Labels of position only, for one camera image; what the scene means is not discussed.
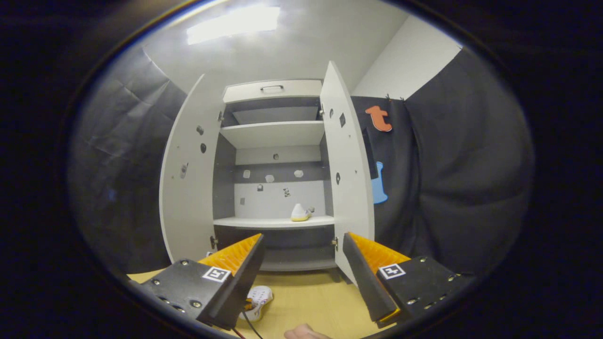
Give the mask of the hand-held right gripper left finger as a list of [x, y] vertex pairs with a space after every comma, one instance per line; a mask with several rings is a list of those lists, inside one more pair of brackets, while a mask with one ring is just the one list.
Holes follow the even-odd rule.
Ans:
[[176, 260], [140, 290], [169, 313], [231, 330], [248, 303], [265, 249], [263, 234], [254, 234], [201, 260]]

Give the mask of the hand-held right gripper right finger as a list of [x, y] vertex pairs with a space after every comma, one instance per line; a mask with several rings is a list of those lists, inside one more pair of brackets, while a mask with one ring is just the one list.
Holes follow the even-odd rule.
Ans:
[[368, 309], [379, 328], [434, 313], [468, 286], [433, 258], [409, 258], [385, 245], [348, 232], [342, 250]]

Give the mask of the white striped shoe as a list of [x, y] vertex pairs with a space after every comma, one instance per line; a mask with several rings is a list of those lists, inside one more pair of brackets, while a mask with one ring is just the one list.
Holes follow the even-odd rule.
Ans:
[[259, 285], [252, 287], [245, 299], [243, 311], [239, 314], [242, 320], [258, 322], [262, 319], [266, 306], [273, 300], [274, 294], [270, 287]]
[[307, 221], [308, 219], [310, 219], [310, 217], [312, 217], [314, 211], [314, 207], [304, 208], [301, 203], [297, 203], [293, 207], [290, 220], [293, 222]]

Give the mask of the white shoe cabinet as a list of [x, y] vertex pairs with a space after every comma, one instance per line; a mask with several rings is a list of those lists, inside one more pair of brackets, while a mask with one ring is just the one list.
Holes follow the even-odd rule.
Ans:
[[[212, 243], [265, 234], [265, 272], [335, 267], [329, 155], [318, 97], [225, 105], [213, 174]], [[314, 207], [290, 220], [295, 204]]]

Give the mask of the white shoe cabinet door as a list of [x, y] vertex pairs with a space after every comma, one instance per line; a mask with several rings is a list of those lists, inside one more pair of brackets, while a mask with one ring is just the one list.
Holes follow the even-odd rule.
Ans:
[[375, 238], [375, 213], [370, 168], [360, 123], [347, 86], [334, 61], [330, 61], [319, 95], [329, 155], [334, 210], [334, 236], [338, 240], [334, 261], [356, 285], [343, 251], [344, 235]]
[[222, 91], [201, 75], [181, 106], [164, 149], [160, 223], [170, 262], [211, 251], [213, 172], [224, 111]]

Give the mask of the white cabinet drawer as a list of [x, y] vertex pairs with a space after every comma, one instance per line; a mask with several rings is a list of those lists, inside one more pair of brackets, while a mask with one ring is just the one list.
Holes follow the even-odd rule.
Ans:
[[320, 79], [257, 81], [227, 86], [222, 100], [230, 104], [257, 99], [318, 97], [321, 90]]

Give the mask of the black backdrop cloth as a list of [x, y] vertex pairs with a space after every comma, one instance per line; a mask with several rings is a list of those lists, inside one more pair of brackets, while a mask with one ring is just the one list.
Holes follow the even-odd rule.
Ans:
[[[323, 82], [330, 61], [319, 60], [317, 76], [254, 82]], [[488, 273], [517, 238], [533, 185], [534, 146], [514, 93], [464, 49], [409, 98], [392, 98], [383, 79], [374, 86], [376, 97], [349, 93], [366, 146], [374, 241], [452, 272]], [[118, 272], [172, 264], [160, 172], [189, 91], [136, 48], [110, 65], [80, 107], [66, 164], [70, 204], [88, 246]]]

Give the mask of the ceiling light panel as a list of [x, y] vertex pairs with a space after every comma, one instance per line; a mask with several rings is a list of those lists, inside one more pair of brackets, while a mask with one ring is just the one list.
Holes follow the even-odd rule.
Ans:
[[280, 7], [245, 7], [201, 22], [187, 29], [187, 44], [195, 45], [222, 37], [277, 28]]

